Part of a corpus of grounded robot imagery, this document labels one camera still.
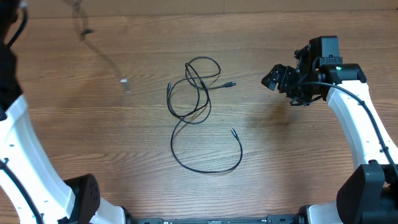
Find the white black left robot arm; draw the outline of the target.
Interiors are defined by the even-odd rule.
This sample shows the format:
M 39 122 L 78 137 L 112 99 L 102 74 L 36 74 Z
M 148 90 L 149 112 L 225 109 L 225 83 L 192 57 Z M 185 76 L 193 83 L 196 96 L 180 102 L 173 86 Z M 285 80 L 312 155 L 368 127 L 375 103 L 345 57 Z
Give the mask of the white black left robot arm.
M 27 24 L 27 5 L 1 1 L 1 187 L 21 223 L 132 223 L 101 197 L 92 174 L 62 180 L 30 120 L 11 50 Z

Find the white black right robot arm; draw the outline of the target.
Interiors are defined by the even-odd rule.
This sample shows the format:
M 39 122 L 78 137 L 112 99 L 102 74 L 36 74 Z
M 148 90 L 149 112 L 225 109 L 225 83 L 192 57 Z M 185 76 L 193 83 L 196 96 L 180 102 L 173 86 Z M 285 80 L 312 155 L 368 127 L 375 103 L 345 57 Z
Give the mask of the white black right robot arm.
M 357 63 L 344 63 L 338 37 L 319 36 L 296 50 L 296 67 L 275 65 L 261 83 L 290 98 L 291 106 L 324 100 L 341 124 L 354 172 L 332 202 L 302 206 L 266 223 L 397 223 L 397 146 L 370 97 Z

